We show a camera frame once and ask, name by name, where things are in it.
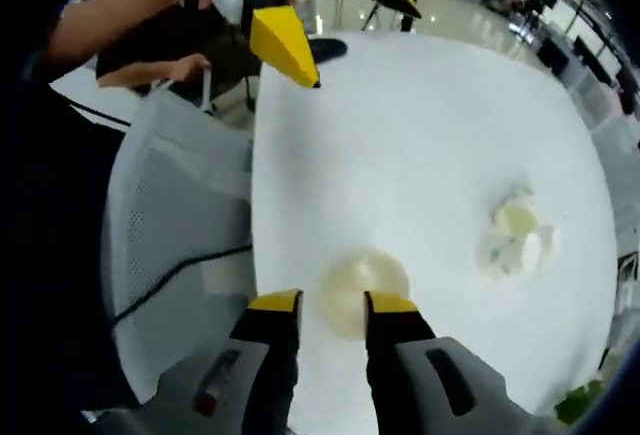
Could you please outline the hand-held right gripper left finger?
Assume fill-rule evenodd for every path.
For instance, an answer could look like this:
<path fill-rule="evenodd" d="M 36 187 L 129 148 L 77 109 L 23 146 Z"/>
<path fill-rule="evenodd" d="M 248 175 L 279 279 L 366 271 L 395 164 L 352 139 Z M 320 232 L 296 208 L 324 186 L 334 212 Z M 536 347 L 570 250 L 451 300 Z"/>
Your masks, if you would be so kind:
<path fill-rule="evenodd" d="M 158 416 L 160 434 L 286 434 L 298 381 L 298 288 L 261 295 Z"/>

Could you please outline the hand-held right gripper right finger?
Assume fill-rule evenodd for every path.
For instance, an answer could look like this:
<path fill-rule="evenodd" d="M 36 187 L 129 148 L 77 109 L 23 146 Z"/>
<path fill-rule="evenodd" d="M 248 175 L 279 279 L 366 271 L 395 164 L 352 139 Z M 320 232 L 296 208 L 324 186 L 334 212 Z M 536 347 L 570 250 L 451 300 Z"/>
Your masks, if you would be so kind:
<path fill-rule="evenodd" d="M 408 299 L 364 294 L 367 381 L 381 434 L 512 434 L 504 378 L 438 337 Z"/>

